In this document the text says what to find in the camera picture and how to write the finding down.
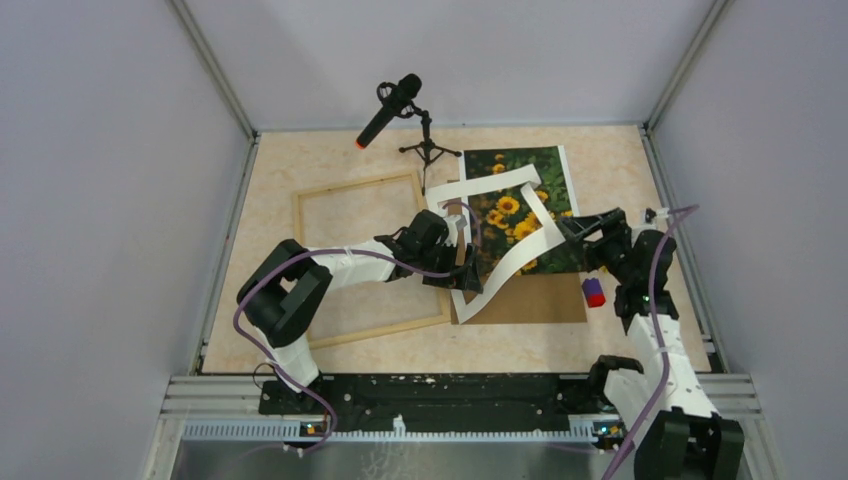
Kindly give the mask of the white mat board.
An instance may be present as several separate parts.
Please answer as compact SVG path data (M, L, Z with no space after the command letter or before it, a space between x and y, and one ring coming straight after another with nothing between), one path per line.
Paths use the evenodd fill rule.
M452 293L452 300L459 324L463 324L495 297L507 281L525 264L565 242L565 237L557 223L551 219L547 209L535 193L541 184L541 178L534 165L526 165L517 170L481 177L472 180L460 180L450 184L430 187L425 190L427 207L440 212L442 205L449 200L494 192L496 190L519 186L524 202L531 208L541 222L542 227L519 240L498 262L483 285L483 293L467 303L461 291Z

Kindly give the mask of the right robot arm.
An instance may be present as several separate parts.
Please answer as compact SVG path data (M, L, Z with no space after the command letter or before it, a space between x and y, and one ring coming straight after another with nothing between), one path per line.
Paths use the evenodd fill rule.
M626 428L603 473L611 479L632 459L637 479L735 479L745 446L744 431L725 418L705 393L680 338L680 314L666 289L680 224L697 205L648 209L640 229L620 208L557 225L583 256L585 272L606 268L617 281L614 311L633 358L601 355L586 385L589 404L617 411Z

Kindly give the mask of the sunflower photo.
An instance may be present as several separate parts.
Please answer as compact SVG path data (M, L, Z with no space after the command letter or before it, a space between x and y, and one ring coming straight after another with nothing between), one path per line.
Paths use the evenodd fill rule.
M466 150L460 174L463 179L472 180L509 173L527 165L533 166L541 179L534 192L552 219L579 214L563 146ZM511 248L542 227L519 186L470 196L467 204L479 217L482 227L479 270L483 277L491 274ZM575 255L565 247L557 247L525 264L518 274L576 271Z

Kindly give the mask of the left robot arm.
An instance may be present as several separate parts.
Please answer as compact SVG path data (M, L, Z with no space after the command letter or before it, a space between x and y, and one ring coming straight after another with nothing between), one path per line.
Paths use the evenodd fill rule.
M285 239L269 253L237 293L233 327L270 361L292 410L308 413L320 401L315 382L320 370L307 332L328 293L413 274L435 288L482 292L481 240L461 245L464 225L460 215L443 217L424 209L409 225L363 243L307 248Z

